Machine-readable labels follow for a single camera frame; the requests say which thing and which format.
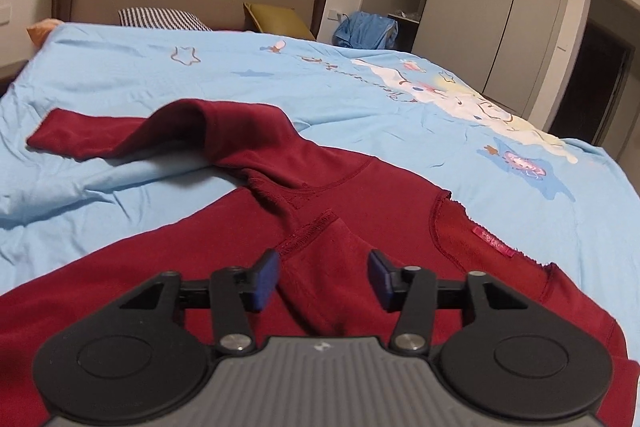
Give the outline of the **dark red long-sleeve shirt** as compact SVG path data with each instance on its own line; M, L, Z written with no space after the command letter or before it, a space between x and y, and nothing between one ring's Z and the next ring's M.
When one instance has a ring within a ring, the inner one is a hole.
M388 337L393 319L367 277L370 251L421 265L445 280L485 271L601 341L614 375L598 416L628 426L639 366L620 325L553 263L541 265L473 222L450 194L371 156L302 138L270 105L180 100L149 118L91 117L55 109L28 145L75 159L119 158L186 144L240 186L173 225L123 239L1 299L1 421L47 417L32 360L53 334L167 270L204 279L228 265L280 256L276 295L252 318L270 335Z

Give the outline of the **blue clothes pile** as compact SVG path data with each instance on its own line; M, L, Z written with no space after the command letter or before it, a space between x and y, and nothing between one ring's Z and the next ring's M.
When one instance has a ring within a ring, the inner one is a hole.
M332 36L332 44L358 50L388 50L394 46L397 34L396 20L356 11L338 24Z

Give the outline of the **light blue cartoon bedsheet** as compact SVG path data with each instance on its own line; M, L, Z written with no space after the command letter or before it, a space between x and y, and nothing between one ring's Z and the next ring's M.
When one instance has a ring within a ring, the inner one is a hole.
M52 31L1 100L4 291L231 190L189 154L112 165L26 144L56 108L146 117L180 98L278 106L307 139L424 176L638 338L639 197L604 150L537 129L424 58L251 32Z

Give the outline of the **mustard yellow pillow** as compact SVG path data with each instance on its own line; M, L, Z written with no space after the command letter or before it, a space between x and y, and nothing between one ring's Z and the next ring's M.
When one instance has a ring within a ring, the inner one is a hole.
M260 3L244 3L243 8L255 29L263 34L316 40L305 22L293 9Z

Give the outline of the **checkered red white pillow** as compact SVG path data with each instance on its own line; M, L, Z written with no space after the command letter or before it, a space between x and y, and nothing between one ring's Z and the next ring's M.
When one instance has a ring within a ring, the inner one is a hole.
M177 9L149 8L137 6L118 11L119 23L122 26L166 29L210 31L210 28L194 14Z

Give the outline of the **orange pillow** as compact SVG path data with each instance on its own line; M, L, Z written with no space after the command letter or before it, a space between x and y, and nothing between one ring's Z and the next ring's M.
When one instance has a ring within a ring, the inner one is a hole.
M26 31L34 47L41 49L50 36L50 33L63 24L64 22L57 18L46 18L45 20L40 20L39 22L29 25Z

